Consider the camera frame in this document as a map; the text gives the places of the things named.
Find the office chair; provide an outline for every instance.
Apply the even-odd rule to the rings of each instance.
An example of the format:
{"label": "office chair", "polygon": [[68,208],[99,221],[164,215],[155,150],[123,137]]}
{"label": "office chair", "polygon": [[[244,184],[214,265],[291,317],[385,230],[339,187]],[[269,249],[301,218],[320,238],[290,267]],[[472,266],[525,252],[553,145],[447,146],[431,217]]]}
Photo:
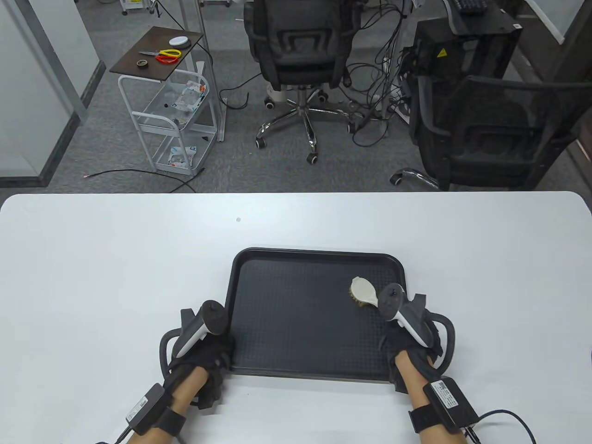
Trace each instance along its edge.
{"label": "office chair", "polygon": [[249,36],[253,58],[259,62],[263,78],[274,90],[282,85],[297,90],[292,109],[261,125],[255,139],[258,148],[266,146],[264,135],[274,125],[300,116],[310,145],[307,162],[318,159],[317,138],[310,114],[317,112],[348,119],[343,110],[316,108],[311,101],[324,96],[322,83],[337,88],[343,79],[351,86],[346,62],[353,36],[360,29],[360,11],[353,0],[255,0],[244,5],[244,29]]}
{"label": "office chair", "polygon": [[391,177],[395,186],[412,176],[442,191],[451,184],[534,189],[592,106],[592,83],[467,76],[450,95],[425,76],[409,85],[410,135],[429,176],[404,168]]}

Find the black glove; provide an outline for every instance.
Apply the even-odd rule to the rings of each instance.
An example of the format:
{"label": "black glove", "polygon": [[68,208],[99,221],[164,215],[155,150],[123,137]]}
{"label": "black glove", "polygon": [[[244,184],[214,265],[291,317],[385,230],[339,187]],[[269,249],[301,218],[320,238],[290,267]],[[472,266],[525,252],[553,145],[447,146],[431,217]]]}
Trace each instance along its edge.
{"label": "black glove", "polygon": [[428,358],[430,358],[433,364],[436,362],[438,356],[442,354],[440,335],[434,322],[428,319],[424,319],[424,321],[427,323],[434,337],[434,344],[431,348],[420,345],[397,321],[387,322],[386,324],[385,337],[381,344],[381,349],[385,351],[387,356],[389,382],[395,385],[395,390],[398,392],[407,393],[407,387],[405,386],[403,377],[395,364],[395,358],[402,351],[407,352],[411,363],[428,382],[440,379],[441,374],[428,361]]}
{"label": "black glove", "polygon": [[207,334],[182,358],[170,362],[164,388],[174,392],[196,367],[203,367],[208,372],[208,381],[199,391],[197,403],[191,404],[200,409],[211,407],[220,399],[222,372],[230,367],[233,352],[234,338],[229,333]]}

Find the chair base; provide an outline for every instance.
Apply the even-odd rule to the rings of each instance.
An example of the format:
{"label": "chair base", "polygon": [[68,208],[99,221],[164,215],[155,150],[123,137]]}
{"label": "chair base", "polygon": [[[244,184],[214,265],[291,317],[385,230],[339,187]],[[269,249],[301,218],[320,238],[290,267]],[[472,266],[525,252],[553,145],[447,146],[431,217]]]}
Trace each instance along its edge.
{"label": "chair base", "polygon": [[403,178],[405,176],[416,178],[418,181],[420,181],[420,182],[428,185],[429,187],[434,188],[434,189],[437,189],[438,191],[440,191],[440,188],[438,187],[438,182],[436,182],[430,176],[427,176],[424,173],[421,173],[418,170],[413,169],[413,168],[403,168],[403,169],[400,169],[399,171],[397,171],[395,174],[393,174],[391,176],[390,182],[394,186],[398,186],[398,185],[401,184],[401,182],[403,181]]}
{"label": "chair base", "polygon": [[315,88],[307,96],[307,90],[303,86],[298,87],[298,101],[294,102],[293,100],[286,100],[289,105],[293,106],[293,109],[282,114],[273,120],[270,120],[259,128],[257,132],[257,137],[255,138],[255,143],[257,148],[262,149],[267,146],[265,139],[263,138],[268,130],[277,125],[280,122],[284,122],[291,117],[300,116],[304,123],[304,130],[306,132],[306,136],[308,138],[308,146],[310,148],[310,153],[306,157],[306,161],[314,165],[318,160],[318,152],[317,152],[317,136],[314,133],[313,125],[310,123],[310,114],[312,113],[321,113],[321,114],[329,114],[329,115],[336,115],[339,117],[345,117],[348,120],[348,132],[352,133],[354,130],[353,123],[349,120],[349,114],[344,110],[330,110],[327,108],[313,108],[310,106],[310,101],[319,94],[323,94],[323,90],[321,88]]}

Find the warning sticker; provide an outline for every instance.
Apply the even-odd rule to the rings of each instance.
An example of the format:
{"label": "warning sticker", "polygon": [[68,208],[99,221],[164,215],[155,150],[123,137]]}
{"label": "warning sticker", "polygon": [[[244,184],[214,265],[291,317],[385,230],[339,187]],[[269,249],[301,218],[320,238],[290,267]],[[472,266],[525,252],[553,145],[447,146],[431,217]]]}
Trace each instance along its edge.
{"label": "warning sticker", "polygon": [[438,397],[440,398],[440,401],[442,401],[442,404],[446,406],[446,408],[452,408],[458,405],[455,397],[452,396],[452,393],[450,393],[450,390],[448,390],[448,387],[446,386],[446,384],[444,384],[444,381],[433,382],[432,388],[434,389],[436,395],[438,395]]}
{"label": "warning sticker", "polygon": [[142,407],[144,407],[146,405],[146,403],[148,402],[148,399],[145,396],[142,396],[142,399],[140,400],[140,402],[138,402],[134,408],[131,409],[131,412],[129,412],[126,416],[127,422],[130,422],[132,419],[134,419],[134,416],[136,416],[138,414],[138,412],[142,409]]}

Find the wrist-mounted device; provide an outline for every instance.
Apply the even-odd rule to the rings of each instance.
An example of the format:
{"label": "wrist-mounted device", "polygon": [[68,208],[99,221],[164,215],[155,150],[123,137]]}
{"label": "wrist-mounted device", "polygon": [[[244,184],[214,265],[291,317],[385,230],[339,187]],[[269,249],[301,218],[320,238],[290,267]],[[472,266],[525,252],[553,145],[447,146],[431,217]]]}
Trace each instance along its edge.
{"label": "wrist-mounted device", "polygon": [[129,428],[144,435],[155,427],[177,436],[185,424],[185,417],[171,410],[173,396],[162,385],[155,384],[126,416]]}
{"label": "wrist-mounted device", "polygon": [[442,424],[454,435],[479,421],[479,416],[452,378],[443,377],[428,383],[423,392],[430,403],[409,412],[415,433]]}

